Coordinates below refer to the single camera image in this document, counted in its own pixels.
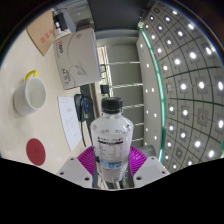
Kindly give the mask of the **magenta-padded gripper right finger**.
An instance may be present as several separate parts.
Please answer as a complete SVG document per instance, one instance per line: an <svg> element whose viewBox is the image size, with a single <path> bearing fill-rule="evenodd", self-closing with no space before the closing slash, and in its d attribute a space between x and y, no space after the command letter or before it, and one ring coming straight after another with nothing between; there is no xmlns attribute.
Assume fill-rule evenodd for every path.
<svg viewBox="0 0 224 224"><path fill-rule="evenodd" d="M129 188L140 188L169 175L169 171L155 157L147 157L135 147L130 148L128 179Z"/></svg>

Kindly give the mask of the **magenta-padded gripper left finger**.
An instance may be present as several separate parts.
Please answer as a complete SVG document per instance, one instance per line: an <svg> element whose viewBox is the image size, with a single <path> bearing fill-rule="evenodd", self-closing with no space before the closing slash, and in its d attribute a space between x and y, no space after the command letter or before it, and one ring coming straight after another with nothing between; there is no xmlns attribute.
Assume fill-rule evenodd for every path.
<svg viewBox="0 0 224 224"><path fill-rule="evenodd" d="M78 157L70 157L59 169L57 176L84 188L96 188L98 174L94 147L88 147Z"/></svg>

